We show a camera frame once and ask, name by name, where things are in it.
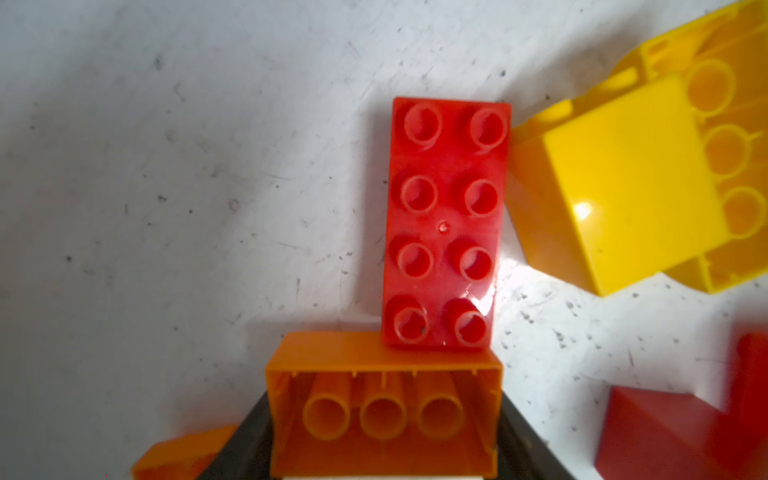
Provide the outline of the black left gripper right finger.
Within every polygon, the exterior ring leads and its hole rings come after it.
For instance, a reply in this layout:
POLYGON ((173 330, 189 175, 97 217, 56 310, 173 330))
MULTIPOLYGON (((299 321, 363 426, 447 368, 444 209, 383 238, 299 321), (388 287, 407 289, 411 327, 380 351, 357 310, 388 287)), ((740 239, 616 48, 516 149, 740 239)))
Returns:
POLYGON ((506 394, 502 394, 497 443, 498 480, 574 480, 506 394))

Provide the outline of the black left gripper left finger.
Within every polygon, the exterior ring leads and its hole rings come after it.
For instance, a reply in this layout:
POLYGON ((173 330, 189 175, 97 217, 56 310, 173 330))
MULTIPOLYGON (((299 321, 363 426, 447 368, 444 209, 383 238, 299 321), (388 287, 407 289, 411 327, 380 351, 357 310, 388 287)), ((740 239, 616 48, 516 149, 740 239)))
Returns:
POLYGON ((273 422, 264 393, 197 480, 273 479, 273 422))

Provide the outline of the yellow lego brick front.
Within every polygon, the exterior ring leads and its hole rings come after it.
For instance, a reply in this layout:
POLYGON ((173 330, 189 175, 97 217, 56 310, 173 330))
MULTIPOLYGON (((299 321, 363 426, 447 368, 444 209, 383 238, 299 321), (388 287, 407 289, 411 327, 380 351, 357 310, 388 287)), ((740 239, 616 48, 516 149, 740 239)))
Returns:
POLYGON ((606 296, 730 232, 683 80, 565 100, 511 132, 506 204, 527 263, 606 296))

